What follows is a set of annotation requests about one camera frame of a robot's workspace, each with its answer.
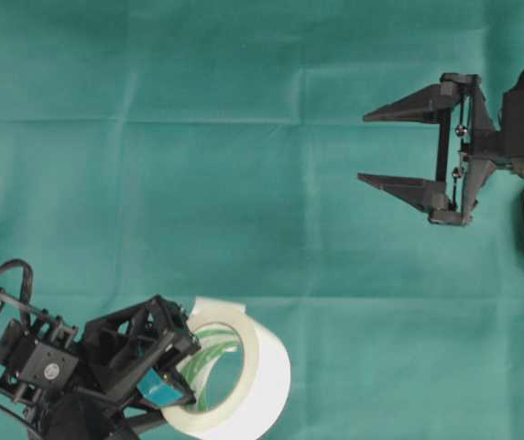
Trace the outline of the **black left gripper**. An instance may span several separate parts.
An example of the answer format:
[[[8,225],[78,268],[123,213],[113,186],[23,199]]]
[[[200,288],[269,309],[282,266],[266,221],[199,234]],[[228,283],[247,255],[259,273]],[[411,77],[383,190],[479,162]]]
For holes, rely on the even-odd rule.
[[[160,295],[88,322],[73,401],[94,413],[196,402],[178,370],[201,348],[187,322],[184,309]]]

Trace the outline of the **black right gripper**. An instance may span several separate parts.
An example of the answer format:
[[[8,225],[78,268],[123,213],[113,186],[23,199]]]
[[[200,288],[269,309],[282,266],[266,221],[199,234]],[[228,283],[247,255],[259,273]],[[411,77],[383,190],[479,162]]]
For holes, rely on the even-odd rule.
[[[418,211],[428,214],[432,224],[466,226],[472,220],[477,194],[497,169],[490,152],[497,135],[486,109],[486,99],[476,74],[444,73],[440,82],[379,107],[363,116],[364,122],[417,122],[440,126],[435,181],[420,178],[358,173],[357,178],[385,191]],[[468,101],[467,120],[455,128],[460,138],[460,165],[456,177],[462,178],[461,202],[447,197],[446,173],[452,112]]]

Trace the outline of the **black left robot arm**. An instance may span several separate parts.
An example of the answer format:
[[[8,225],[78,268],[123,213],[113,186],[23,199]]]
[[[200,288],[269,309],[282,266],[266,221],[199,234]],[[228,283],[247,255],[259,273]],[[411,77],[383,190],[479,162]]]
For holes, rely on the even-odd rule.
[[[23,259],[0,266],[0,313],[19,311],[0,337],[0,394],[24,405],[28,438],[138,439],[195,403],[178,366],[201,346],[177,303],[156,295],[80,332],[31,304],[33,280]]]

